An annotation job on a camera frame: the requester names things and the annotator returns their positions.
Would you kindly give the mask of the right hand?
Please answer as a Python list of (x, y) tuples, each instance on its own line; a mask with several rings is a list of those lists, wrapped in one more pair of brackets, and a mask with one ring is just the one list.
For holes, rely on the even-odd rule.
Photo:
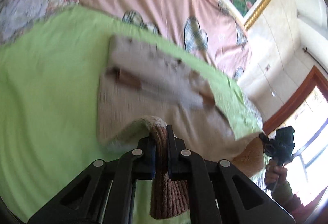
[(268, 190), (273, 191), (276, 187), (286, 182), (287, 169), (279, 166), (273, 158), (269, 160), (265, 169), (264, 183)]

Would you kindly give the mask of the right forearm olive sleeve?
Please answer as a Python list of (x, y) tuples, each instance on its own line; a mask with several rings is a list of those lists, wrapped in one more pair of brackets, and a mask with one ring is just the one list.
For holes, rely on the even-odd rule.
[(272, 198), (280, 204), (292, 217), (296, 223), (305, 223), (312, 214), (315, 207), (321, 200), (327, 187), (325, 187), (315, 199), (307, 205), (304, 205), (300, 198), (292, 192), (292, 188), (288, 181), (278, 184), (274, 192), (271, 193)]

